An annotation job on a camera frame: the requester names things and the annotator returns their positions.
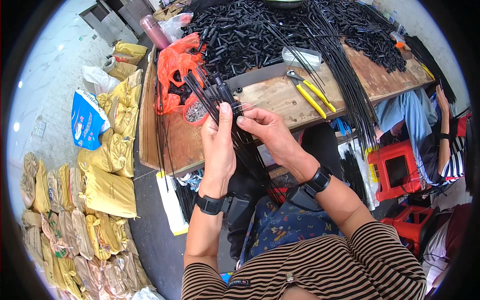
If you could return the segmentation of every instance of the orange plastic bag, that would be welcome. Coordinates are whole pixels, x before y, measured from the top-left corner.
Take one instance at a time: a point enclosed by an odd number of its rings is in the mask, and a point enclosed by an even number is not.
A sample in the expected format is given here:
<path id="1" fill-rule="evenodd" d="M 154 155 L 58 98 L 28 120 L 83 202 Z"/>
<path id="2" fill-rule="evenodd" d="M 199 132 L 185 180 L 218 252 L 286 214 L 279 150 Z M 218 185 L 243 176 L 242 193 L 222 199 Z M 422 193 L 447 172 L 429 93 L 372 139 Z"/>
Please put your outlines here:
<path id="1" fill-rule="evenodd" d="M 187 75 L 189 70 L 193 70 L 193 75 L 203 87 L 203 82 L 200 79 L 200 76 L 194 71 L 199 63 L 203 63 L 202 55 L 200 53 L 196 55 L 186 53 L 192 48 L 197 48 L 199 44 L 200 38 L 198 33 L 194 32 L 184 38 L 176 40 L 158 54 L 157 76 L 162 87 L 161 95 L 163 101 L 163 113 L 168 113 L 169 111 L 178 108 L 180 104 L 179 95 L 168 93 L 170 81 L 173 82 L 173 84 L 175 84 L 177 87 L 180 87 L 185 83 L 183 81 L 183 77 Z M 180 77 L 182 79 L 181 82 L 177 82 L 173 79 L 173 74 L 177 70 L 180 72 Z M 160 107 L 159 97 L 160 93 L 157 94 L 157 107 Z M 194 93 L 192 93 L 185 101 L 185 105 L 189 105 L 196 100 L 197 97 Z"/>

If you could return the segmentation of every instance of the wooden workbench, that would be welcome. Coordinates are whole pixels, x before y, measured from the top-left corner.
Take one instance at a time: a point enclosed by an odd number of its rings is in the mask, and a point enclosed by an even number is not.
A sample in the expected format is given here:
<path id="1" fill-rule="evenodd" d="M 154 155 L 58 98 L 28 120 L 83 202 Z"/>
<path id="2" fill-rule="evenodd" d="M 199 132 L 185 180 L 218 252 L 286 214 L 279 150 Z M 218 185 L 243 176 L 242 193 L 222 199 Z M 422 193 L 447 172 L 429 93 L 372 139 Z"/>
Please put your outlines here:
<path id="1" fill-rule="evenodd" d="M 356 52 L 347 45 L 343 45 L 343 47 L 373 104 L 433 82 L 432 78 L 415 59 L 407 60 L 407 70 L 405 72 L 395 71 L 388 74 L 384 67 L 370 61 L 368 57 L 363 55 L 363 52 Z M 299 75 L 312 81 L 305 70 L 295 69 Z M 140 107 L 139 157 L 142 164 L 160 169 L 153 109 L 155 71 L 155 65 L 149 58 Z M 325 86 L 323 86 L 325 96 L 336 108 L 336 113 L 329 111 L 323 102 L 306 86 L 304 87 L 305 90 L 317 100 L 327 114 L 328 120 L 345 114 L 345 105 L 340 90 L 326 63 L 321 65 L 320 71 L 317 73 L 325 83 Z M 246 86 L 239 96 L 242 102 L 256 103 L 256 107 L 265 108 L 282 116 L 292 132 L 324 121 L 286 76 Z M 200 135 L 201 127 L 188 124 L 183 119 L 181 112 L 168 113 L 166 118 L 169 123 L 168 145 L 175 175 L 177 177 L 182 176 L 185 173 L 202 168 L 204 166 L 204 155 Z M 171 174 L 172 167 L 166 154 L 164 161 L 166 172 Z"/>

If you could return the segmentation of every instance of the red plastic stool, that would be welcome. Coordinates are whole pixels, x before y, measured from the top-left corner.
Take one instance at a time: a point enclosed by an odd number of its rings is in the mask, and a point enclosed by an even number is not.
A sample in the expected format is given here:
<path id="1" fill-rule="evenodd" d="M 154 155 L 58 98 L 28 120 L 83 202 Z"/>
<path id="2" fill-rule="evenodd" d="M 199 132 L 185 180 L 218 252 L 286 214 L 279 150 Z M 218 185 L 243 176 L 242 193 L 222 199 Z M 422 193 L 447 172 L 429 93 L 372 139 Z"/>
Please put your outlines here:
<path id="1" fill-rule="evenodd" d="M 420 243 L 428 230 L 431 222 L 435 219 L 435 215 L 439 212 L 439 208 L 425 208 L 421 206 L 406 205 L 405 209 L 395 218 L 383 218 L 381 221 L 385 224 L 390 224 L 398 232 L 398 235 L 413 241 L 413 255 L 420 256 Z"/>
<path id="2" fill-rule="evenodd" d="M 385 161 L 400 156 L 405 156 L 408 174 L 411 175 L 409 178 L 407 178 L 405 184 L 391 187 Z M 413 156 L 410 140 L 391 144 L 380 148 L 379 150 L 370 152 L 367 160 L 369 164 L 376 164 L 378 167 L 380 183 L 382 185 L 382 191 L 376 193 L 378 201 L 399 197 L 405 194 L 405 191 L 416 192 L 421 189 L 420 178 L 418 177 L 418 173 L 415 172 L 417 170 L 417 163 L 415 162 L 415 157 Z"/>

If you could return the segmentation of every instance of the pink thermos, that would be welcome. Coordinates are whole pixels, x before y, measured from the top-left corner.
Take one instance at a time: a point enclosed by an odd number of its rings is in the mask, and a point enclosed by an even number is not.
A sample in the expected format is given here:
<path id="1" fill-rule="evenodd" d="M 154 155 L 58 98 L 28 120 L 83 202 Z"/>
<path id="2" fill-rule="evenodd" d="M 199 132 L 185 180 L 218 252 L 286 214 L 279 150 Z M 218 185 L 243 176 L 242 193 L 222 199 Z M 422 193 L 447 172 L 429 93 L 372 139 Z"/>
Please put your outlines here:
<path id="1" fill-rule="evenodd" d="M 162 28 L 151 14 L 140 20 L 140 26 L 158 49 L 163 50 L 170 45 Z"/>

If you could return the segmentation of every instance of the striped shirt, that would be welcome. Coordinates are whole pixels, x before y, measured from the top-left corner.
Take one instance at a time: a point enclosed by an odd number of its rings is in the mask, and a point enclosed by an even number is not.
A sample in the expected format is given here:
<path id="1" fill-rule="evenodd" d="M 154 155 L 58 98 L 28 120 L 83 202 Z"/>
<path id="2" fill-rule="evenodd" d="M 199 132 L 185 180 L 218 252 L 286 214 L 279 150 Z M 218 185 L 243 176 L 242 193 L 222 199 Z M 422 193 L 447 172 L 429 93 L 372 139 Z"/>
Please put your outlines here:
<path id="1" fill-rule="evenodd" d="M 321 299 L 422 299 L 426 289 L 419 262 L 395 228 L 371 222 L 351 239 L 325 235 L 264 252 L 228 285 L 206 264 L 190 264 L 181 299 L 280 299 L 291 284 Z"/>
<path id="2" fill-rule="evenodd" d="M 463 167 L 465 158 L 463 153 L 464 145 L 465 137 L 457 136 L 450 146 L 450 159 L 442 170 L 442 177 L 445 178 L 446 183 L 452 183 L 465 175 Z"/>

